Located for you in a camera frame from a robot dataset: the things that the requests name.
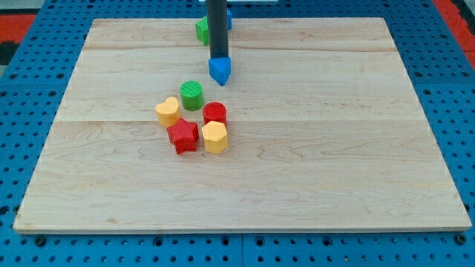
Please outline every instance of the plastic block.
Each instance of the plastic block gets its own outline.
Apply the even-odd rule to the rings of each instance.
[[[155,112],[157,112],[158,122],[165,127],[174,125],[181,117],[180,104],[173,96],[155,106]]]
[[[166,128],[170,143],[175,145],[177,154],[196,151],[196,141],[200,138],[198,124],[179,118],[175,125]]]
[[[231,14],[231,11],[227,10],[226,16],[228,17],[228,30],[232,30],[232,14]]]
[[[210,121],[201,131],[205,140],[205,151],[220,154],[228,147],[228,133],[224,123]]]
[[[180,86],[183,107],[188,111],[197,111],[204,105],[203,87],[199,82],[188,81]]]
[[[200,21],[194,24],[196,30],[196,38],[203,42],[203,45],[208,45],[208,18],[204,16]]]
[[[203,121],[207,124],[210,121],[222,122],[227,126],[226,107],[219,102],[211,102],[203,108]]]
[[[214,58],[208,61],[209,75],[221,86],[224,86],[231,76],[231,58]]]

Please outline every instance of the wood grain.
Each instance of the wood grain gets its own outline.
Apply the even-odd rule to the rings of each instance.
[[[22,234],[462,231],[471,221],[383,19],[235,19],[208,76],[193,19],[95,20]],[[176,155],[154,106],[194,79],[229,147]],[[202,126],[200,111],[183,117]]]

